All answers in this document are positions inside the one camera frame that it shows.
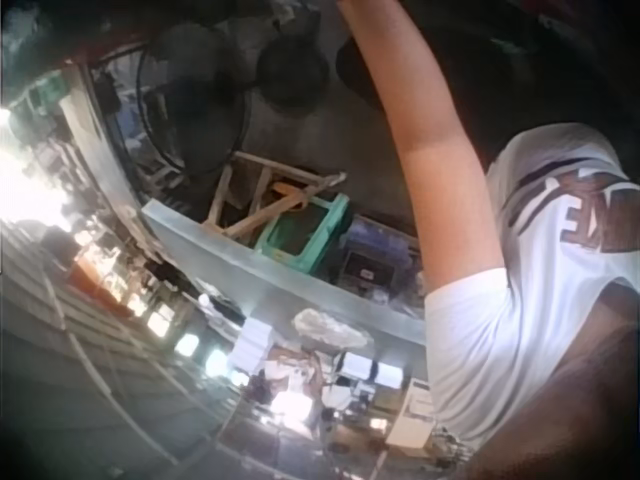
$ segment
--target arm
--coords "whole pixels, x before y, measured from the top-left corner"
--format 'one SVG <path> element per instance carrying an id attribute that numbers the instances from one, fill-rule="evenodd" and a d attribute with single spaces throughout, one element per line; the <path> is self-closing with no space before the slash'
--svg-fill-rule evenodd
<path id="1" fill-rule="evenodd" d="M 430 289 L 504 266 L 480 161 L 431 50 L 397 0 L 339 0 L 407 181 Z"/>

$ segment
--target wooden slat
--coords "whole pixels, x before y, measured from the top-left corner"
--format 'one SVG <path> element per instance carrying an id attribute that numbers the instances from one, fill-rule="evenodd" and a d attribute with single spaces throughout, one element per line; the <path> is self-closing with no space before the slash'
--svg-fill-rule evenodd
<path id="1" fill-rule="evenodd" d="M 259 227 L 260 225 L 268 222 L 272 218 L 280 215 L 283 212 L 286 212 L 290 208 L 295 207 L 298 203 L 302 202 L 304 199 L 312 197 L 320 193 L 327 188 L 330 188 L 338 183 L 344 181 L 347 177 L 345 173 L 340 173 L 338 175 L 331 175 L 329 177 L 325 177 L 319 185 L 309 185 L 303 190 L 299 190 L 291 195 L 287 195 L 284 198 L 281 198 L 277 202 L 272 203 L 271 205 L 263 208 L 257 213 L 245 218 L 244 220 L 239 221 L 235 225 L 224 230 L 224 234 L 229 238 L 238 238 L 242 235 L 251 232 L 254 228 Z"/>
<path id="2" fill-rule="evenodd" d="M 249 207 L 249 215 L 253 215 L 260 207 L 262 207 L 262 197 L 267 191 L 269 182 L 271 181 L 272 170 L 270 167 L 264 167 L 260 172 L 260 178 L 256 184 L 256 189 L 253 192 L 253 199 L 251 200 L 251 206 Z"/>
<path id="3" fill-rule="evenodd" d="M 222 171 L 222 176 L 220 177 L 220 181 L 218 182 L 218 188 L 216 189 L 216 194 L 213 197 L 213 202 L 211 203 L 209 216 L 205 221 L 205 224 L 208 224 L 210 226 L 218 225 L 218 221 L 220 220 L 220 214 L 222 213 L 222 206 L 224 204 L 224 199 L 227 196 L 227 192 L 229 191 L 229 182 L 231 181 L 232 173 L 233 173 L 233 169 L 231 168 L 231 165 L 225 165 L 224 170 Z"/>
<path id="4" fill-rule="evenodd" d="M 233 155 L 237 158 L 241 158 L 243 160 L 249 160 L 254 163 L 259 163 L 262 166 L 269 167 L 275 172 L 278 172 L 293 180 L 298 180 L 299 182 L 302 182 L 302 183 L 307 183 L 307 184 L 320 183 L 325 178 L 325 177 L 321 177 L 320 175 L 315 175 L 311 172 L 300 170 L 299 168 L 274 162 L 273 160 L 268 160 L 266 158 L 258 157 L 257 155 L 252 155 L 250 153 L 234 152 Z"/>

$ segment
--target light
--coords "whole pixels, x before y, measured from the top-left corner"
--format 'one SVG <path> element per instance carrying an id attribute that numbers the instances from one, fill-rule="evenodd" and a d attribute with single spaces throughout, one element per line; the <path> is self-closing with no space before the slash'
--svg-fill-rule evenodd
<path id="1" fill-rule="evenodd" d="M 147 308 L 149 308 L 149 306 L 144 303 L 136 293 L 131 295 L 129 302 L 127 303 L 127 307 L 133 311 L 133 314 L 136 317 L 141 317 L 142 314 L 147 311 Z"/>
<path id="2" fill-rule="evenodd" d="M 93 235 L 87 232 L 86 230 L 82 230 L 81 232 L 76 233 L 73 236 L 73 239 L 76 241 L 78 245 L 81 247 L 85 247 L 91 243 L 93 240 Z"/>
<path id="3" fill-rule="evenodd" d="M 389 421 L 384 418 L 372 418 L 369 422 L 369 426 L 374 430 L 385 431 L 387 429 L 387 425 L 389 425 Z"/>
<path id="4" fill-rule="evenodd" d="M 208 377 L 219 377 L 227 373 L 227 356 L 220 350 L 214 350 L 204 364 L 204 371 Z"/>
<path id="5" fill-rule="evenodd" d="M 209 300 L 209 295 L 203 293 L 198 297 L 198 303 L 203 307 L 208 307 L 211 304 L 211 300 Z"/>
<path id="6" fill-rule="evenodd" d="M 309 416 L 312 405 L 313 400 L 302 393 L 280 392 L 271 402 L 271 411 L 302 422 Z"/>
<path id="7" fill-rule="evenodd" d="M 0 108 L 0 125 L 8 125 L 9 118 L 11 118 L 11 110 Z"/>
<path id="8" fill-rule="evenodd" d="M 198 348 L 198 344 L 200 343 L 200 339 L 197 335 L 192 335 L 190 333 L 185 334 L 178 344 L 176 345 L 176 352 L 180 355 L 184 355 L 185 357 L 190 357 L 193 355 L 193 352 Z"/>
<path id="9" fill-rule="evenodd" d="M 149 316 L 147 327 L 149 327 L 151 331 L 158 335 L 160 338 L 163 338 L 169 330 L 169 322 L 158 315 L 157 312 L 153 312 Z"/>
<path id="10" fill-rule="evenodd" d="M 249 385 L 249 375 L 237 370 L 231 372 L 229 380 L 231 380 L 231 383 L 233 383 L 236 387 L 246 387 L 247 385 Z"/>
<path id="11" fill-rule="evenodd" d="M 13 223 L 37 220 L 46 226 L 56 225 L 71 231 L 62 215 L 68 196 L 60 189 L 22 173 L 23 165 L 5 151 L 0 151 L 0 218 Z"/>

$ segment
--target floor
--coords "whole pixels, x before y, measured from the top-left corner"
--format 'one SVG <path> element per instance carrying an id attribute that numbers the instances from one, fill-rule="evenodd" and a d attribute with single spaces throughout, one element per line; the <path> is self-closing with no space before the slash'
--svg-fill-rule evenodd
<path id="1" fill-rule="evenodd" d="M 322 12 L 318 44 L 329 61 L 331 82 L 319 107 L 304 117 L 275 111 L 257 90 L 243 148 L 283 163 L 320 173 L 345 170 L 340 186 L 359 210 L 412 225 L 409 197 L 383 114 L 350 91 L 335 73 L 338 49 L 349 38 L 333 0 L 316 1 Z M 275 30 L 261 20 L 238 22 L 237 38 L 249 65 L 255 64 Z"/>
<path id="2" fill-rule="evenodd" d="M 381 111 L 347 88 L 336 75 L 336 54 L 350 36 L 346 24 L 335 0 L 312 3 L 322 14 L 318 45 L 331 68 L 326 97 L 309 115 L 287 116 L 274 110 L 254 89 L 243 149 L 320 173 L 345 170 L 349 176 L 339 189 L 351 198 L 358 210 L 411 232 L 411 204 L 386 120 Z M 463 25 L 467 33 L 477 35 L 483 28 L 491 30 L 498 25 L 500 34 L 496 36 L 500 38 L 520 35 L 518 22 L 521 18 L 512 22 L 510 16 L 514 12 L 505 12 L 501 6 L 491 13 L 487 12 L 488 7 L 460 10 L 466 15 L 466 20 L 461 20 L 459 13 L 454 12 L 452 16 L 450 11 L 442 10 L 441 1 L 407 0 L 405 4 L 421 27 L 425 25 L 420 20 L 428 19 L 428 28 L 455 25 L 457 29 Z M 489 19 L 488 26 L 482 26 L 478 18 Z M 256 18 L 238 20 L 233 28 L 251 70 L 260 50 L 275 38 L 276 32 L 264 19 Z M 524 35 L 522 43 L 526 45 L 538 33 L 529 32 L 529 37 Z M 456 41 L 461 40 L 454 37 L 451 43 L 444 38 L 445 56 L 450 48 L 447 45 L 455 45 Z M 609 101 L 606 86 L 592 78 L 587 67 L 570 59 L 568 56 L 572 53 L 558 47 L 556 39 L 543 32 L 533 43 L 533 53 L 529 52 L 526 58 L 535 60 L 531 60 L 529 66 L 522 67 L 518 60 L 512 60 L 512 64 L 505 67 L 490 64 L 489 59 L 485 62 L 483 58 L 467 59 L 453 66 L 443 65 L 445 73 L 452 72 L 449 80 L 454 98 L 479 154 L 493 159 L 511 136 L 526 128 L 553 121 L 583 121 L 610 136 L 623 157 L 623 164 L 626 157 L 637 158 L 638 147 L 633 141 L 633 133 L 621 128 L 627 118 Z M 502 48 L 513 48 L 513 45 Z M 450 63 L 449 58 L 441 63 Z M 493 73 L 481 72 L 485 64 L 493 69 Z M 514 87 L 508 80 L 501 84 L 504 80 L 498 78 L 501 68 L 509 69 L 508 75 L 519 84 Z M 505 87 L 512 91 L 505 92 Z"/>

